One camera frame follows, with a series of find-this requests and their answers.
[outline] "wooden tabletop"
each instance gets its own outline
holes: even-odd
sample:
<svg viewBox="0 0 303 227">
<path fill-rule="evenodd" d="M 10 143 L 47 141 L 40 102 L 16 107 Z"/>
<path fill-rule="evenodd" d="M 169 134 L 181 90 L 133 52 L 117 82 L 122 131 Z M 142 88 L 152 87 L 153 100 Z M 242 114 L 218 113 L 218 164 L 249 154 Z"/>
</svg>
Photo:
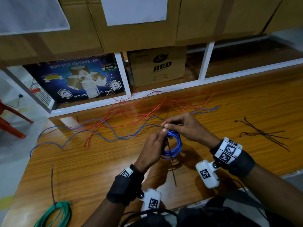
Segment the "wooden tabletop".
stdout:
<svg viewBox="0 0 303 227">
<path fill-rule="evenodd" d="M 196 118 L 219 138 L 226 136 L 242 144 L 261 166 L 277 175 L 285 175 L 303 169 L 302 72 L 303 66 L 300 65 L 151 96 L 143 99 L 141 103 L 148 108 L 131 106 L 129 109 L 143 114 L 149 112 L 150 108 L 155 107 L 165 97 L 184 99 L 197 104 L 214 94 L 205 108 L 219 106 L 218 110 L 197 115 Z M 101 118 L 110 107 L 52 118 L 46 127 L 76 127 L 89 119 Z M 156 114 L 167 118 L 177 112 L 167 103 Z M 265 132 L 285 130 L 283 136 L 290 139 L 283 141 L 289 145 L 290 152 L 263 136 L 240 138 L 241 132 L 254 132 L 252 128 L 234 122 L 243 120 L 244 117 Z M 121 115 L 110 118 L 108 123 L 111 126 L 129 124 Z M 129 135 L 137 131 L 142 123 L 117 127 L 114 130 L 118 136 Z M 160 124 L 161 121 L 154 119 L 150 123 Z M 52 205 L 52 165 L 55 200 L 72 202 L 70 226 L 82 225 L 105 198 L 114 177 L 136 161 L 146 137 L 155 129 L 156 127 L 150 127 L 130 140 L 114 142 L 104 141 L 94 135 L 87 149 L 83 147 L 90 135 L 86 132 L 75 136 L 63 149 L 53 144 L 39 146 L 28 163 L 3 226 L 33 226 Z M 108 128 L 100 128 L 98 132 L 107 139 L 114 138 Z M 48 130 L 38 143 L 53 141 L 63 145 L 73 133 L 63 128 Z M 172 147 L 175 143 L 175 140 L 170 141 Z M 195 164 L 203 159 L 211 161 L 211 154 L 206 147 L 183 137 L 182 143 L 183 150 L 173 163 L 177 187 L 174 184 L 170 160 L 160 160 L 155 164 L 147 172 L 143 182 L 143 189 L 152 187 L 162 193 L 161 201 L 167 209 L 198 202 L 236 187 L 230 182 L 221 181 L 216 189 L 207 189 L 195 169 Z M 228 172 L 221 169 L 217 174 L 219 177 L 229 177 Z M 136 199 L 127 207 L 126 212 L 140 210 L 141 205 L 142 202 Z"/>
</svg>

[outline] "paper sheet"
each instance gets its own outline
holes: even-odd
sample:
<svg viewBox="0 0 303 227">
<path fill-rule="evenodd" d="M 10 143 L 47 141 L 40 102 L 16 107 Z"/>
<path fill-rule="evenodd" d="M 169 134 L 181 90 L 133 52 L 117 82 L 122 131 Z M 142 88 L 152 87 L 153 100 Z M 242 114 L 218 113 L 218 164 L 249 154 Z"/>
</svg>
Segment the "paper sheet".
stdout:
<svg viewBox="0 0 303 227">
<path fill-rule="evenodd" d="M 166 20 L 167 0 L 101 0 L 108 26 Z"/>
<path fill-rule="evenodd" d="M 0 35 L 69 29 L 58 0 L 0 0 Z"/>
</svg>

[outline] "hexagon logo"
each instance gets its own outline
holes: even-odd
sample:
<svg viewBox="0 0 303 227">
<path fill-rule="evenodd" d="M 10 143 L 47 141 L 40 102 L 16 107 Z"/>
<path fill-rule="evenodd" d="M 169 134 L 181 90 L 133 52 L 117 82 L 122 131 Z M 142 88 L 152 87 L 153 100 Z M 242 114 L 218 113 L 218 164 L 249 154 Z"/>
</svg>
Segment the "hexagon logo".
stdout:
<svg viewBox="0 0 303 227">
<path fill-rule="evenodd" d="M 112 90 L 118 90 L 122 87 L 121 82 L 117 80 L 113 80 L 112 82 L 109 83 L 109 85 L 111 86 Z"/>
<path fill-rule="evenodd" d="M 62 88 L 58 91 L 58 94 L 60 95 L 60 97 L 66 98 L 66 99 L 69 99 L 70 97 L 73 96 L 69 90 L 62 89 Z"/>
</svg>

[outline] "blue wire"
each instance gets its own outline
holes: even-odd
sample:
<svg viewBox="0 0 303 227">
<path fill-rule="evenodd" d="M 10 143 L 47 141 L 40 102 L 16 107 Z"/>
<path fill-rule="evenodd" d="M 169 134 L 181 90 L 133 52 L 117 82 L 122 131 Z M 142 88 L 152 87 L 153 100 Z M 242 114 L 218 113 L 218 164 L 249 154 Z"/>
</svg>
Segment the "blue wire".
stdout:
<svg viewBox="0 0 303 227">
<path fill-rule="evenodd" d="M 215 108 L 213 108 L 213 109 L 196 109 L 196 110 L 192 111 L 191 114 L 192 114 L 192 115 L 203 114 L 203 113 L 212 112 L 212 111 L 214 111 L 214 110 L 216 110 L 216 109 L 218 109 L 218 106 L 215 107 Z M 30 157 L 32 156 L 32 152 L 34 151 L 34 149 L 35 149 L 36 147 L 38 147 L 38 146 L 40 146 L 40 145 L 43 145 L 43 144 L 46 144 L 46 143 L 55 144 L 58 148 L 62 149 L 62 148 L 64 148 L 65 145 L 72 139 L 72 137 L 74 137 L 75 135 L 77 135 L 77 134 L 79 134 L 79 133 L 87 132 L 87 131 L 93 132 L 93 133 L 97 134 L 97 135 L 100 136 L 102 139 L 104 139 L 105 141 L 108 141 L 108 142 L 113 142 L 113 141 L 116 141 L 116 140 L 127 140 L 127 139 L 131 139 L 131 138 L 133 138 L 134 136 L 136 136 L 143 128 L 145 128 L 145 127 L 147 127 L 147 126 L 157 126 L 157 127 L 161 127 L 161 126 L 156 125 L 156 124 L 147 124 L 147 125 L 145 125 L 146 122 L 149 121 L 149 120 L 152 119 L 152 118 L 158 118 L 158 119 L 164 121 L 164 119 L 162 119 L 162 118 L 160 118 L 160 117 L 152 116 L 152 117 L 148 118 L 148 119 L 144 122 L 144 124 L 141 126 L 141 128 L 140 128 L 137 132 L 135 132 L 135 133 L 132 134 L 132 135 L 126 135 L 126 136 L 122 136 L 122 137 L 117 136 L 116 133 L 114 132 L 114 130 L 112 129 L 112 127 L 111 127 L 107 122 L 105 122 L 105 121 L 102 120 L 102 119 L 91 119 L 91 120 L 88 120 L 88 121 L 86 121 L 85 123 L 81 124 L 80 126 L 78 126 L 78 127 L 76 127 L 76 128 L 69 128 L 69 127 L 67 127 L 67 126 L 52 126 L 52 127 L 49 127 L 49 128 L 46 128 L 45 130 L 43 130 L 43 131 L 39 134 L 37 141 L 39 140 L 41 134 L 42 134 L 43 132 L 45 132 L 46 130 L 48 130 L 48 129 L 62 127 L 62 128 L 66 128 L 66 129 L 68 129 L 68 130 L 76 130 L 76 129 L 82 127 L 83 125 L 85 125 L 86 123 L 88 123 L 88 122 L 90 122 L 90 121 L 94 121 L 94 120 L 99 120 L 99 121 L 104 122 L 104 123 L 112 130 L 112 132 L 113 132 L 113 134 L 114 134 L 114 136 L 115 136 L 116 138 L 115 138 L 115 139 L 112 139 L 112 140 L 108 140 L 108 139 L 104 138 L 102 135 L 100 135 L 99 133 L 97 133 L 97 132 L 95 132 L 95 131 L 92 131 L 92 130 L 82 130 L 82 131 L 79 131 L 79 132 L 74 133 L 74 134 L 65 142 L 65 144 L 64 144 L 63 146 L 60 146 L 59 144 L 57 144 L 57 143 L 55 143 L 55 142 L 51 142 L 51 141 L 39 143 L 38 145 L 34 146 L 34 148 L 31 150 L 29 156 L 30 156 Z M 175 157 L 175 156 L 176 156 L 177 154 L 179 154 L 179 153 L 181 152 L 181 150 L 182 150 L 182 142 L 181 142 L 180 134 L 177 133 L 177 132 L 174 132 L 174 131 L 168 131 L 168 132 L 167 132 L 167 135 L 168 135 L 168 136 L 175 137 L 176 140 L 177 140 L 177 146 L 176 146 L 174 149 L 171 150 L 172 157 Z M 162 155 L 163 155 L 163 156 L 169 156 L 168 158 L 170 158 L 170 153 L 169 153 L 169 151 L 163 150 L 163 151 L 162 151 Z"/>
</svg>

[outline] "coiled green wire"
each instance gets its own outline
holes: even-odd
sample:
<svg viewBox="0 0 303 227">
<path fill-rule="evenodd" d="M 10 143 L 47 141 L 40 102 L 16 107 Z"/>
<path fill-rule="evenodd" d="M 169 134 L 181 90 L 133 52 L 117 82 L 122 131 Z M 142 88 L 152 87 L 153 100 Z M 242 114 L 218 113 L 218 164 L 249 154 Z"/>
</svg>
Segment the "coiled green wire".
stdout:
<svg viewBox="0 0 303 227">
<path fill-rule="evenodd" d="M 67 202 L 67 201 L 57 202 L 57 203 L 53 204 L 42 215 L 42 217 L 40 217 L 40 219 L 36 222 L 34 227 L 45 227 L 47 219 L 56 209 L 60 209 L 60 211 L 59 211 L 57 217 L 53 220 L 53 222 L 48 227 L 50 227 L 57 220 L 57 218 L 60 216 L 60 214 L 61 214 L 61 218 L 60 218 L 60 223 L 59 223 L 58 227 L 66 227 L 71 218 L 71 208 L 69 206 L 70 204 L 71 203 Z"/>
</svg>

